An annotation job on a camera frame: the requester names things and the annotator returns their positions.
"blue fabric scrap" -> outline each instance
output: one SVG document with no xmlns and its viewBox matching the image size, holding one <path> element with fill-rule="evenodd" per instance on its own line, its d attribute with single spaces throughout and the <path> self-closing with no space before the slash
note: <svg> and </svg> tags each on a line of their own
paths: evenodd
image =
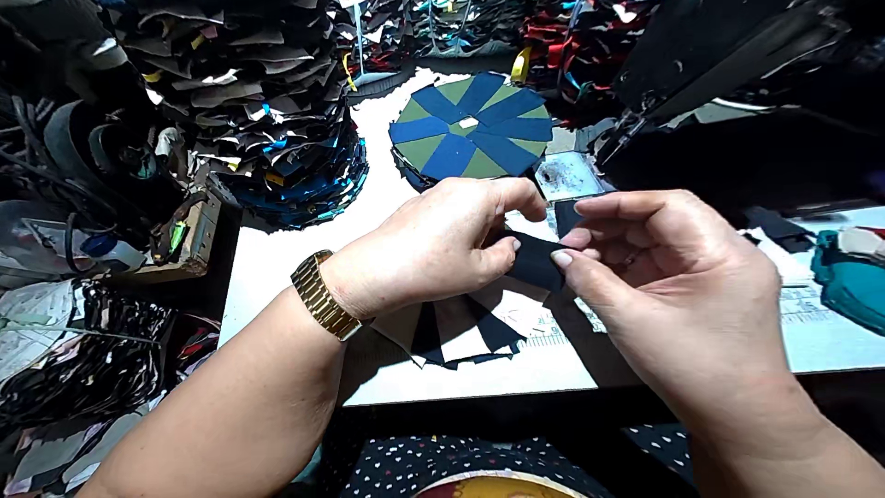
<svg viewBox="0 0 885 498">
<path fill-rule="evenodd" d="M 535 142 L 553 140 L 553 127 L 550 118 L 511 118 L 492 126 L 480 123 L 476 126 L 475 131 Z"/>
<path fill-rule="evenodd" d="M 476 152 L 476 145 L 463 136 L 449 133 L 421 169 L 421 174 L 442 180 L 449 176 L 461 176 Z"/>
<path fill-rule="evenodd" d="M 447 124 L 457 123 L 467 117 L 434 86 L 425 87 L 412 94 L 412 100 L 418 102 L 431 116 L 445 121 Z"/>
<path fill-rule="evenodd" d="M 474 130 L 467 134 L 467 138 L 510 176 L 522 175 L 538 161 L 538 157 L 533 153 L 502 136 L 490 135 Z"/>
<path fill-rule="evenodd" d="M 449 125 L 435 116 L 427 116 L 405 123 L 390 123 L 390 141 L 394 144 L 420 140 L 443 133 L 449 133 Z"/>
<path fill-rule="evenodd" d="M 470 86 L 458 101 L 458 107 L 471 116 L 476 114 L 503 84 L 504 77 L 499 74 L 479 73 L 475 75 Z"/>
<path fill-rule="evenodd" d="M 513 95 L 495 102 L 476 114 L 476 119 L 486 126 L 494 126 L 501 121 L 515 118 L 536 107 L 544 105 L 544 99 L 530 89 L 520 89 Z"/>
</svg>

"wrist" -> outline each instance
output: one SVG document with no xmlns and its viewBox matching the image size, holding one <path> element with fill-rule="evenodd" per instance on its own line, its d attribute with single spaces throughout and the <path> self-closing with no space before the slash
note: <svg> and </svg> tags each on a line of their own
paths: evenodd
<svg viewBox="0 0 885 498">
<path fill-rule="evenodd" d="M 726 402 L 685 410 L 684 422 L 702 444 L 719 455 L 771 461 L 824 449 L 832 425 L 792 374 L 747 380 Z"/>
<path fill-rule="evenodd" d="M 362 268 L 353 268 L 339 254 L 333 254 L 319 265 L 319 276 L 332 299 L 348 315 L 366 320 L 377 315 L 377 306 L 364 282 Z"/>
</svg>

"gold metal watch band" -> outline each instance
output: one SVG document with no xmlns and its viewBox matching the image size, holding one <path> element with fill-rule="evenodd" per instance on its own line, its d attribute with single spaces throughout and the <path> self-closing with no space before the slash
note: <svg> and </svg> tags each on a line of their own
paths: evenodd
<svg viewBox="0 0 885 498">
<path fill-rule="evenodd" d="M 319 265 L 330 256 L 331 251 L 323 250 L 304 260 L 292 274 L 292 284 L 313 319 L 344 341 L 359 330 L 362 323 L 338 306 L 319 274 Z"/>
</svg>

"fingernail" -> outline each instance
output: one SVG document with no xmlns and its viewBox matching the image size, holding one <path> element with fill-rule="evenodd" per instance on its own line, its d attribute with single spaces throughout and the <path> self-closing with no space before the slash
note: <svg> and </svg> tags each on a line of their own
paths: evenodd
<svg viewBox="0 0 885 498">
<path fill-rule="evenodd" d="M 572 255 L 562 249 L 553 251 L 550 253 L 550 257 L 553 258 L 553 262 L 562 269 L 566 269 L 568 268 L 568 265 L 572 264 Z"/>
</svg>

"polka dot fabric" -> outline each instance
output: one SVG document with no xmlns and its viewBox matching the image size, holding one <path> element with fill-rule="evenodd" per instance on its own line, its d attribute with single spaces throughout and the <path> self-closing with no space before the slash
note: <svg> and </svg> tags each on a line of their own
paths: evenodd
<svg viewBox="0 0 885 498">
<path fill-rule="evenodd" d="M 503 470 L 548 478 L 591 498 L 612 496 L 544 438 L 498 444 L 452 436 L 369 439 L 340 496 L 414 496 L 447 476 Z"/>
<path fill-rule="evenodd" d="M 637 425 L 622 431 L 644 452 L 694 485 L 689 433 L 682 424 Z"/>
</svg>

